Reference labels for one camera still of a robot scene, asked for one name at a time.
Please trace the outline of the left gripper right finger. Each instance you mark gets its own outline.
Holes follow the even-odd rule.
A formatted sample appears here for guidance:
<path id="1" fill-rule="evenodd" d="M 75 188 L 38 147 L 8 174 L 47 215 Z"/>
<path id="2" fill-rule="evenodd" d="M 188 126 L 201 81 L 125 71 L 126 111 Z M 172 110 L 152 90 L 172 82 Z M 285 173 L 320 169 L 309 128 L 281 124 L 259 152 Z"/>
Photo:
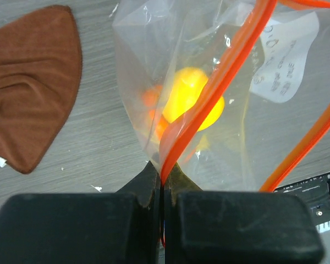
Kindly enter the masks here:
<path id="1" fill-rule="evenodd" d="M 298 197 L 204 191 L 178 165 L 163 183 L 166 263 L 320 263 L 325 247 Z"/>

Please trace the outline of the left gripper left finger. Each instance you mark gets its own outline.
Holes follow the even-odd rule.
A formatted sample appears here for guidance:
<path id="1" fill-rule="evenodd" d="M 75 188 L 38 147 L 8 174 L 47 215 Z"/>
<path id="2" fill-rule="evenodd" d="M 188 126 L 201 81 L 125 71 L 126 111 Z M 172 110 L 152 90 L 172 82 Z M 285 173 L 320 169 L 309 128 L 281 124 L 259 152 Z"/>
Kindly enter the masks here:
<path id="1" fill-rule="evenodd" d="M 114 193 L 17 194 L 0 208 L 0 263 L 157 263 L 151 162 Z"/>

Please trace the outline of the clear orange-zip bag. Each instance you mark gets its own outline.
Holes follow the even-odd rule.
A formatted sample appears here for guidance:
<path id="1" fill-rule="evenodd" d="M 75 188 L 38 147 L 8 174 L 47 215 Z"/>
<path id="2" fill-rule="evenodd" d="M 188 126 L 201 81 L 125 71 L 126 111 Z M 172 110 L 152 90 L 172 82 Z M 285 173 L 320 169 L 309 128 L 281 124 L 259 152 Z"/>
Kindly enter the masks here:
<path id="1" fill-rule="evenodd" d="M 271 192 L 330 129 L 330 1 L 121 1 L 118 89 L 161 184 L 178 165 L 206 190 Z M 153 134 L 177 71 L 208 82 Z M 154 120 L 144 91 L 163 89 Z"/>

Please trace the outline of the orange persimmon toy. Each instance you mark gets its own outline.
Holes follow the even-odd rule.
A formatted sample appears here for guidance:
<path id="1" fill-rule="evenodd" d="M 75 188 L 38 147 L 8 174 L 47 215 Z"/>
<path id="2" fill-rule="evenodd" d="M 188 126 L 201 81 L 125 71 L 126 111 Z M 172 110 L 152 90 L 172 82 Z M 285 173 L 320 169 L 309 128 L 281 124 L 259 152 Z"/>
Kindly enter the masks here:
<path id="1" fill-rule="evenodd" d="M 155 85 L 151 87 L 150 89 L 144 91 L 141 95 L 142 102 L 144 105 L 148 108 L 148 116 L 150 120 L 154 120 L 156 115 L 156 109 L 157 109 L 157 102 L 161 95 L 163 86 L 162 85 Z M 161 141 L 161 138 L 163 136 L 164 131 L 169 126 L 169 122 L 166 120 L 166 118 L 161 114 L 158 123 L 155 126 L 155 131 L 153 134 L 156 136 L 156 140 L 158 142 Z"/>

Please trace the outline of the yellow lemon toy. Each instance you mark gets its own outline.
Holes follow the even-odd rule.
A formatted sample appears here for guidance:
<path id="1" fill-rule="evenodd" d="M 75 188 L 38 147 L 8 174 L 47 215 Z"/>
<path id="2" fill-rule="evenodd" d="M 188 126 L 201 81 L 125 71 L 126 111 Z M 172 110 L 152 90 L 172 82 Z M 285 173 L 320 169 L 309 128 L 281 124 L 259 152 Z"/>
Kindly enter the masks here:
<path id="1" fill-rule="evenodd" d="M 208 77 L 200 68 L 186 67 L 175 73 L 168 101 L 157 126 L 160 135 L 170 123 L 194 106 L 207 82 Z"/>

